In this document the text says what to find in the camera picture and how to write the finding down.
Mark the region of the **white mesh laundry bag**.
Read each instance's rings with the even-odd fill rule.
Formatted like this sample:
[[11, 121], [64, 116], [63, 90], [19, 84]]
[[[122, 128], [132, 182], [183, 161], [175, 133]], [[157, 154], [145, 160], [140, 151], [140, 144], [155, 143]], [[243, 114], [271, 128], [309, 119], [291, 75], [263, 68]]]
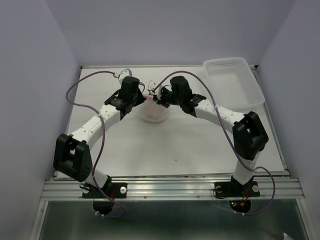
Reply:
[[140, 105], [139, 116], [149, 122], [159, 123], [166, 120], [169, 110], [153, 101], [150, 95], [144, 95], [146, 100]]

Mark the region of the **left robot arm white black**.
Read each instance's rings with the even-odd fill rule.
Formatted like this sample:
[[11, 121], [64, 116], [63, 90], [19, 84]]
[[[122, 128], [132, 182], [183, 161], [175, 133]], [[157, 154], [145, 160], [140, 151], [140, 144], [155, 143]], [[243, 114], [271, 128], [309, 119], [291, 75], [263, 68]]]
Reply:
[[146, 100], [139, 85], [138, 78], [126, 76], [120, 89], [104, 102], [100, 110], [95, 110], [88, 122], [69, 135], [62, 133], [56, 140], [53, 168], [80, 183], [94, 186], [100, 197], [108, 196], [111, 178], [96, 169], [91, 149], [99, 139], [105, 140], [109, 128]]

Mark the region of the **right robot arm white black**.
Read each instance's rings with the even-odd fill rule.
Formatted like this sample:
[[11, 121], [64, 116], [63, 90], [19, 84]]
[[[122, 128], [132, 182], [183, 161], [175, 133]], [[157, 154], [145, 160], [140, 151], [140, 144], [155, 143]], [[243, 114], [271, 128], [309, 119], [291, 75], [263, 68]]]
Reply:
[[158, 84], [149, 87], [148, 91], [158, 105], [165, 108], [179, 106], [184, 113], [222, 128], [237, 164], [230, 181], [215, 184], [214, 195], [217, 198], [241, 197], [252, 191], [257, 159], [269, 141], [257, 113], [250, 111], [244, 114], [218, 106], [213, 99], [193, 93], [183, 76], [173, 77], [170, 89]]

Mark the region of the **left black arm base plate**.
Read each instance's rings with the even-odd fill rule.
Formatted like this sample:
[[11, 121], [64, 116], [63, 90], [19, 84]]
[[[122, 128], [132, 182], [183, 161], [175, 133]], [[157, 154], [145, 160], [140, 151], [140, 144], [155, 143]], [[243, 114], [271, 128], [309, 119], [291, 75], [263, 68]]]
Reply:
[[[95, 185], [90, 185], [88, 183], [81, 183], [79, 185], [82, 189], [82, 198], [84, 199], [102, 199], [104, 195], [97, 189]], [[103, 186], [102, 191], [109, 198], [115, 199], [125, 199], [127, 197], [128, 184], [126, 182], [107, 182]]]

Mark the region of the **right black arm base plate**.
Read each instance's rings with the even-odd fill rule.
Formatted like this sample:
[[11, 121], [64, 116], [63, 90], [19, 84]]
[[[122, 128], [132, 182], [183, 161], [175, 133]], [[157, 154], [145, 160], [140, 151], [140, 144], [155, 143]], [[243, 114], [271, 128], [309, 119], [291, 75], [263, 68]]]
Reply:
[[231, 181], [215, 182], [213, 193], [218, 199], [259, 197], [261, 195], [256, 181], [251, 180], [242, 185], [233, 179]]

